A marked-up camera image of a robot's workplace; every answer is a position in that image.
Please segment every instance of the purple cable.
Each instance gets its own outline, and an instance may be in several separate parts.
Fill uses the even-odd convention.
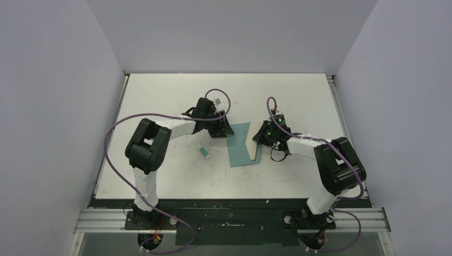
[[[347,167],[350,168],[350,170],[352,171],[352,173],[353,173],[353,175],[355,176],[356,180],[358,181],[359,188],[360,188],[360,193],[359,193],[358,196],[355,196],[355,197],[339,197],[339,199],[343,199],[343,200],[356,200],[356,199],[360,199],[360,198],[362,197],[362,195],[364,194],[364,186],[362,185],[361,178],[359,178],[358,173],[357,173],[356,170],[353,168],[353,166],[350,164],[350,162],[349,162],[349,161],[348,161],[348,160],[347,160],[347,159],[339,152],[339,150],[337,150],[337,149],[333,146],[333,144],[331,144],[329,141],[327,141],[327,140],[325,140],[325,139],[319,139],[319,138],[313,138],[313,137],[301,137],[301,136],[292,134],[292,133],[290,133],[290,132],[284,130],[284,128],[282,128],[281,125],[279,125],[278,122],[276,122],[275,118],[273,117],[273,114],[272,114],[272,112],[271,112],[271,110],[270,110],[270,100],[273,100],[273,102],[275,103],[275,106],[277,106],[277,104],[276,104],[276,99],[275,99],[274,97],[270,96],[270,97],[267,99],[267,111],[268,111],[268,113],[269,113],[269,115],[270,115],[271,120],[276,124],[276,126],[277,126],[280,130],[282,130],[284,133],[286,133],[287,135],[289,135],[289,136],[291,136],[291,137],[295,137],[295,138],[299,138],[299,139],[314,140],[314,141],[319,141],[319,142],[325,143],[326,145],[328,145],[328,146],[334,151],[334,153],[336,153],[336,154],[338,155],[338,157],[339,157],[341,160],[344,161],[344,163],[347,165]],[[355,240],[354,240],[353,242],[351,242],[350,244],[348,244],[347,246],[342,247],[342,248],[339,248],[339,249],[332,249],[332,250],[319,251],[319,252],[322,252],[322,253],[323,253],[323,252],[340,252],[340,251],[344,251],[344,250],[350,248],[351,246],[353,246],[353,245],[359,240],[359,238],[361,237],[361,222],[359,221],[358,217],[356,217],[356,215],[354,215],[353,213],[348,212],[348,211],[342,211],[342,210],[338,210],[338,209],[332,209],[332,210],[335,211],[335,212],[342,212],[342,213],[346,213],[346,214],[349,214],[349,215],[353,216],[353,217],[356,219],[356,221],[358,222],[358,235],[356,236]]]
[[[351,215],[352,217],[354,217],[354,218],[356,219],[356,221],[358,222],[358,234],[357,234],[356,238],[353,240],[353,242],[351,242],[350,244],[348,244],[348,245],[346,245],[346,246],[344,246],[344,247],[342,247],[342,248],[338,248],[338,249],[329,249],[329,250],[321,250],[321,249],[318,249],[317,252],[319,252],[319,253],[341,252],[341,251],[347,250],[348,248],[354,246],[354,244],[355,244],[355,243],[359,240],[359,238],[361,237],[361,222],[359,221],[358,217],[356,217],[356,215],[354,215],[354,214],[351,213],[351,212],[348,212],[348,211],[342,211],[342,210],[338,210],[338,209],[333,209],[333,211],[335,211],[335,212],[346,213],[346,214]],[[309,247],[307,247],[307,246],[306,246],[306,248],[308,248],[308,251],[315,252],[315,250],[313,250],[313,249],[311,249],[311,248],[309,248]]]
[[[159,212],[159,213],[161,213],[161,214],[163,214],[163,215],[165,215],[165,216],[167,216],[167,217],[169,217],[169,218],[173,218],[173,219],[175,219],[175,220],[181,222],[182,224],[184,224],[185,226],[187,226],[189,229],[191,229],[191,231],[193,231],[193,239],[190,240],[188,243],[182,245],[181,247],[176,248],[176,249],[173,249],[173,250],[169,250],[169,251],[160,251],[160,252],[149,251],[149,253],[153,253],[153,254],[168,254],[168,253],[173,253],[173,252],[180,251],[180,250],[184,249],[185,247],[189,246],[190,244],[192,244],[192,243],[195,241],[197,232],[196,232],[196,230],[195,230],[192,226],[190,226],[190,225],[189,225],[188,223],[186,223],[185,221],[179,219],[179,218],[176,217],[176,216],[172,216],[171,214],[168,214],[168,213],[166,213],[166,212],[164,212],[164,211],[162,211],[162,210],[156,208],[156,207],[153,206],[152,204],[150,204],[150,203],[146,200],[146,198],[141,194],[141,192],[140,192],[140,191],[139,191],[132,183],[130,183],[130,182],[129,182],[122,174],[120,174],[120,172],[118,171],[118,169],[116,169],[116,167],[115,167],[115,166],[113,165],[113,163],[111,162],[110,157],[108,156],[108,138],[110,137],[111,132],[115,129],[115,127],[116,127],[118,124],[120,124],[120,123],[122,123],[122,122],[124,122],[124,121],[126,121],[126,120],[129,120],[129,119],[132,119],[132,118],[135,118],[135,117],[140,117],[140,116],[159,116],[159,117],[165,117],[165,118],[169,118],[169,119],[183,119],[183,120],[187,120],[187,121],[216,121],[216,120],[220,120],[220,119],[224,118],[224,117],[229,113],[229,110],[231,109],[231,99],[229,99],[229,96],[228,96],[223,90],[221,90],[221,89],[216,89],[216,88],[215,88],[215,89],[210,89],[210,90],[208,90],[208,91],[206,92],[206,95],[204,96],[204,98],[206,98],[207,95],[208,95],[210,92],[212,92],[212,91],[219,91],[219,92],[223,93],[224,96],[226,96],[226,98],[228,99],[228,104],[229,104],[229,105],[228,105],[228,109],[226,110],[226,112],[225,112],[224,115],[222,115],[222,116],[219,116],[219,117],[216,117],[216,118],[206,118],[206,119],[202,119],[202,118],[190,118],[190,117],[168,116],[168,115],[162,115],[162,114],[156,114],[156,113],[141,113],[141,114],[135,114],[135,115],[131,115],[131,116],[124,117],[123,119],[121,119],[121,120],[115,122],[115,123],[110,127],[110,129],[108,130],[107,134],[105,135],[105,137],[104,137],[104,139],[103,139],[103,153],[105,154],[105,159],[107,160],[107,162],[108,162],[108,164],[110,165],[111,169],[116,173],[116,175],[118,175],[125,183],[127,183],[127,185],[129,185],[129,187],[131,187],[133,190],[135,190],[135,192],[136,192],[136,193],[138,194],[138,196],[143,200],[143,202],[144,202],[145,204],[147,204],[149,207],[151,207],[153,210],[155,210],[155,211],[157,211],[157,212]],[[143,243],[141,243],[140,246],[143,246],[145,243],[147,243],[147,242],[150,241],[150,240],[151,240],[151,238],[150,238],[150,239],[147,239],[147,240],[145,240],[145,241],[143,241]]]
[[[323,143],[325,143],[326,145],[328,145],[328,146],[334,151],[334,153],[336,153],[336,154],[338,155],[338,157],[339,157],[341,160],[344,161],[344,163],[347,165],[347,167],[350,168],[350,170],[352,171],[354,177],[355,177],[356,180],[358,181],[358,185],[359,185],[359,189],[360,189],[359,195],[358,195],[358,196],[355,196],[355,197],[339,197],[339,199],[343,199],[343,200],[356,200],[356,199],[360,199],[360,198],[362,197],[362,195],[364,194],[364,186],[362,185],[362,181],[361,181],[361,179],[359,178],[359,175],[358,175],[358,173],[356,172],[356,170],[353,168],[353,166],[350,164],[350,162],[349,162],[349,161],[341,154],[341,152],[339,152],[339,150],[337,150],[337,149],[333,146],[333,144],[331,144],[329,141],[327,141],[327,140],[325,140],[325,139],[319,139],[319,138],[313,138],[313,137],[305,137],[305,136],[301,137],[301,136],[292,134],[292,133],[290,133],[290,132],[284,130],[284,128],[282,128],[281,125],[279,125],[278,122],[276,122],[275,118],[273,117],[273,114],[271,113],[271,110],[270,110],[270,100],[273,100],[273,102],[275,103],[275,106],[276,106],[276,99],[275,99],[274,97],[270,96],[270,97],[267,99],[267,110],[268,110],[268,113],[269,113],[269,115],[270,115],[271,120],[276,124],[276,126],[277,126],[278,128],[281,129],[281,131],[283,131],[284,133],[286,133],[287,135],[289,135],[289,136],[291,136],[291,137],[295,137],[295,138],[299,138],[299,139],[314,140],[314,141],[318,141],[318,142],[323,142]]]

